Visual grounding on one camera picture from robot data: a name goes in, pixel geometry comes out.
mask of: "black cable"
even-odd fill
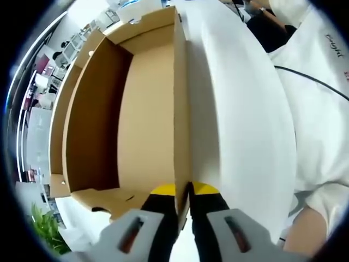
[[[345,94],[343,94],[343,93],[337,91],[337,90],[334,89],[332,86],[327,85],[326,83],[320,81],[319,79],[313,78],[313,77],[310,76],[310,75],[303,74],[303,73],[301,73],[301,72],[295,71],[295,70],[290,69],[290,68],[287,68],[287,67],[280,67],[280,66],[278,66],[278,65],[275,65],[275,68],[276,68],[276,69],[285,70],[285,71],[289,71],[289,72],[292,72],[292,73],[294,73],[294,74],[300,75],[300,76],[302,76],[302,77],[304,77],[304,78],[308,78],[308,79],[310,79],[310,80],[312,80],[312,81],[314,81],[314,82],[317,82],[318,84],[327,87],[328,89],[330,89],[331,91],[333,91],[333,92],[335,92],[336,94],[340,95],[341,97],[343,97],[344,99],[346,99],[346,100],[349,102],[349,97],[347,97]]]
[[[240,16],[240,19],[241,19],[242,23],[244,23],[244,17],[242,17],[242,15],[241,15],[241,13],[240,13],[240,10],[239,10],[238,7],[236,6],[236,3],[235,3],[234,0],[233,0],[233,4],[235,5],[236,10],[238,11],[238,14],[239,14],[239,16]]]

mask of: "green plant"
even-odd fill
[[[32,204],[31,225],[34,231],[54,252],[62,255],[70,251],[58,232],[58,223],[53,216],[53,211],[42,215],[41,209],[38,209],[36,204]]]

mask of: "cardboard box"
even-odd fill
[[[165,8],[107,35],[82,70],[62,159],[71,196],[90,210],[117,219],[175,184],[182,214],[191,181],[185,49],[179,15]]]
[[[57,93],[57,98],[52,109],[49,138],[50,196],[53,198],[67,197],[70,195],[68,186],[64,182],[62,165],[62,142],[65,117],[67,115],[71,94],[73,93],[82,69],[89,59],[88,53],[95,50],[103,38],[104,35],[98,30],[91,33],[82,46],[75,62],[70,65]]]

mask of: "white t-shirt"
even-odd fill
[[[305,0],[270,0],[270,6],[279,19],[298,27],[270,54],[274,65],[310,75],[349,97],[349,50],[331,23]],[[314,191],[306,203],[324,217],[330,234],[349,199],[349,101],[312,80],[277,71],[296,133],[296,191]]]

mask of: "person's hand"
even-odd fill
[[[262,6],[251,0],[244,0],[244,9],[250,15],[257,15]]]

